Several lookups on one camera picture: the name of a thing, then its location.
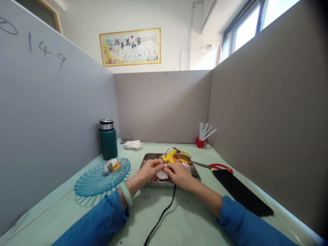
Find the smartphone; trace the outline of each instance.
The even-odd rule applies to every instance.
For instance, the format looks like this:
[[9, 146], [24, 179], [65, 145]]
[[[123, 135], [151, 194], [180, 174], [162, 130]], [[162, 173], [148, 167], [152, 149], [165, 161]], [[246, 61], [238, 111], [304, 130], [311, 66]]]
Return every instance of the smartphone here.
[[213, 174], [231, 196], [247, 210], [259, 217], [273, 215], [273, 210], [241, 183], [231, 172], [226, 169], [215, 170]]

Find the desk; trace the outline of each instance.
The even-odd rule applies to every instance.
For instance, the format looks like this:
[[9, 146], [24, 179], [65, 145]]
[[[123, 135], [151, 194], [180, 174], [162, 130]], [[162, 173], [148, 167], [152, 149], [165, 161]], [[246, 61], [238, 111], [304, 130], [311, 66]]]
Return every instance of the desk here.
[[[143, 149], [137, 151], [125, 150], [119, 142], [120, 139], [118, 140], [119, 157], [128, 158], [131, 162], [129, 177], [133, 176], [139, 170], [146, 153], [162, 153], [168, 146], [174, 146], [190, 153], [193, 161], [204, 164], [220, 163], [231, 167], [207, 144], [205, 144], [204, 149], [198, 149], [194, 144], [144, 143]], [[52, 204], [53, 201], [69, 191], [74, 187], [76, 180], [82, 174], [101, 162], [103, 162], [103, 159], [100, 155], [45, 197], [29, 211], [26, 221], [21, 226], [31, 221], [35, 215], [40, 214], [49, 204]], [[237, 170], [233, 167], [231, 168], [234, 170], [234, 175], [242, 183], [273, 209], [274, 216], [263, 218], [266, 222], [299, 245], [318, 245], [320, 243], [321, 238], [319, 236], [305, 225], [297, 222], [297, 219], [293, 218], [283, 207]], [[205, 185], [221, 195], [229, 195], [209, 169], [197, 165], [196, 169]], [[172, 194], [173, 189], [143, 188], [139, 191], [134, 198], [134, 205], [129, 210], [131, 217], [128, 223], [114, 236], [109, 245], [143, 245], [149, 232], [157, 223], [162, 211], [170, 204]], [[103, 196], [104, 194], [98, 195], [97, 197], [83, 198], [77, 196], [74, 190], [69, 191], [36, 220], [7, 241], [6, 245], [51, 245], [85, 213], [92, 209]], [[7, 232], [0, 239], [4, 240], [6, 237], [8, 238], [9, 233]], [[173, 204], [163, 216], [149, 245], [199, 246], [234, 244], [226, 233], [219, 229], [214, 215], [201, 200], [190, 192], [177, 189]]]

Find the bracelet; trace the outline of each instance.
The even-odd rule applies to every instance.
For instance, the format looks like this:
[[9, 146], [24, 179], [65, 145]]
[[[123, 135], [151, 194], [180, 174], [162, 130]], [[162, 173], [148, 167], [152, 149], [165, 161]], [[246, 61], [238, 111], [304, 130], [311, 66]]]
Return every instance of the bracelet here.
[[128, 207], [132, 207], [132, 205], [133, 205], [132, 196], [131, 196], [130, 191], [127, 188], [126, 184], [124, 182], [121, 182], [119, 186], [121, 188], [121, 191], [123, 193], [123, 196], [126, 200]]

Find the red cup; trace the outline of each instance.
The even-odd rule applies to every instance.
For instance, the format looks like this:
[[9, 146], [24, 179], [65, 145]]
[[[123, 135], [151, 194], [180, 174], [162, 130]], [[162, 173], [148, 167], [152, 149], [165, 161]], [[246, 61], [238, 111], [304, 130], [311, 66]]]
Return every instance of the red cup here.
[[200, 141], [199, 138], [197, 138], [197, 148], [202, 149], [204, 146], [205, 141]]

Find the framed painting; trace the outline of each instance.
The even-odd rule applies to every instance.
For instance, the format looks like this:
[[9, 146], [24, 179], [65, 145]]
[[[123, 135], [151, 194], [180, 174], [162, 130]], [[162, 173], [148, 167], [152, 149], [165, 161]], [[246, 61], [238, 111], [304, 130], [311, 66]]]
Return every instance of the framed painting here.
[[105, 67], [161, 63], [161, 28], [99, 34]]

